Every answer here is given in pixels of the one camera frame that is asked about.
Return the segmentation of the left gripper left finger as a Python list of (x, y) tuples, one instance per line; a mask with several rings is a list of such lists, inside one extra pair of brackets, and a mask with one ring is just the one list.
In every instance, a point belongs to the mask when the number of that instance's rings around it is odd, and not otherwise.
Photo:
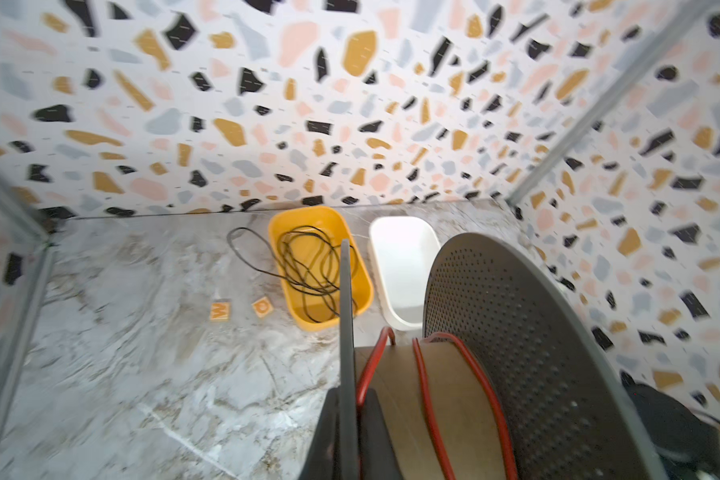
[(333, 480), (340, 476), (339, 389), (329, 389), (299, 480)]

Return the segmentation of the black cable spool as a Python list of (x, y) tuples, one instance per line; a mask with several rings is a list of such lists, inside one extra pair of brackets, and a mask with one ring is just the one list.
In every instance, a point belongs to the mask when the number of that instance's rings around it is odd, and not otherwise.
[(378, 395), (403, 479), (662, 479), (635, 406), (560, 291), (507, 243), (447, 241), (422, 334), (370, 347), (341, 315), (338, 479), (362, 479), (359, 410)]

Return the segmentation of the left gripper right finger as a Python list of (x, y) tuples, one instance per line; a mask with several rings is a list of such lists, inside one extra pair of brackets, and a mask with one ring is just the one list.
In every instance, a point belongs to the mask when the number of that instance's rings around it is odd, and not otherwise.
[(363, 480), (402, 480), (392, 440), (386, 426), (381, 404), (370, 389), (359, 410), (359, 448)]

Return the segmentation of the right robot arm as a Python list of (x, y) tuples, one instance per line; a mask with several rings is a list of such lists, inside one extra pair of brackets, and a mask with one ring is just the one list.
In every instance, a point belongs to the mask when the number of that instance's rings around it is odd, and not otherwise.
[(626, 392), (670, 479), (720, 479), (720, 419), (645, 384)]

